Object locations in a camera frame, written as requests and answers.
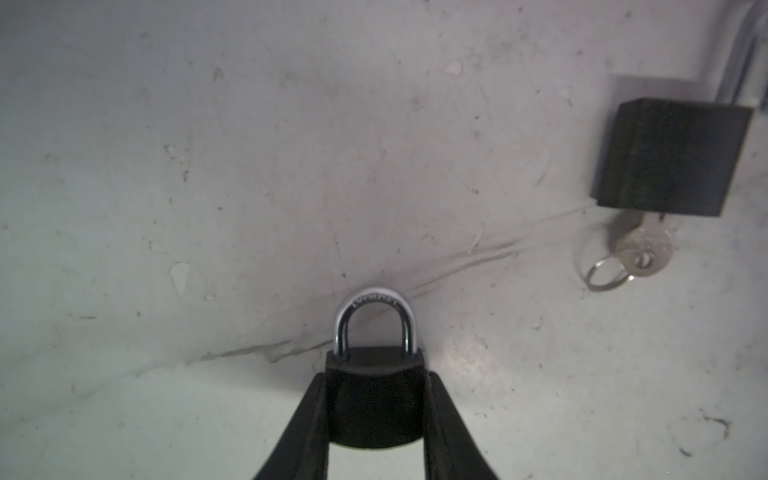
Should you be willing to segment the dark grey padlock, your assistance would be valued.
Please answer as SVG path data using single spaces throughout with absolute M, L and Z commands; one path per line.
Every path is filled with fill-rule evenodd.
M 398 314 L 400 345 L 349 345 L 351 319 L 369 304 L 383 304 Z M 341 303 L 335 315 L 334 347 L 326 360 L 325 375 L 331 442 L 377 450 L 422 438 L 427 371 L 418 348 L 415 314 L 399 292 L 368 287 Z
M 708 101 L 640 97 L 611 115 L 591 196 L 601 207 L 718 217 L 747 133 L 767 112 L 767 4 L 753 1 Z

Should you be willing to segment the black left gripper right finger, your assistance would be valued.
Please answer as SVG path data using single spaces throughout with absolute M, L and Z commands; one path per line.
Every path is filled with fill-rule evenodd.
M 435 372 L 426 380 L 423 440 L 426 479 L 498 479 Z

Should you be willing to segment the silver key with ring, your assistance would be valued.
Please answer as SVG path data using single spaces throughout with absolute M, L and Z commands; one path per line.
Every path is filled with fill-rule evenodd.
M 654 276 L 670 264 L 675 250 L 676 239 L 667 215 L 643 213 L 638 225 L 619 237 L 613 250 L 590 267 L 585 284 L 590 291 L 607 292 L 632 280 Z M 596 283 L 600 268 L 612 261 L 617 262 L 618 273 L 605 283 Z

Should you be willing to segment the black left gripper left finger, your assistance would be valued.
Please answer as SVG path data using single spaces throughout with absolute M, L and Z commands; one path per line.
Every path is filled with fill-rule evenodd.
M 328 456 L 326 375 L 319 373 L 254 480 L 326 480 Z

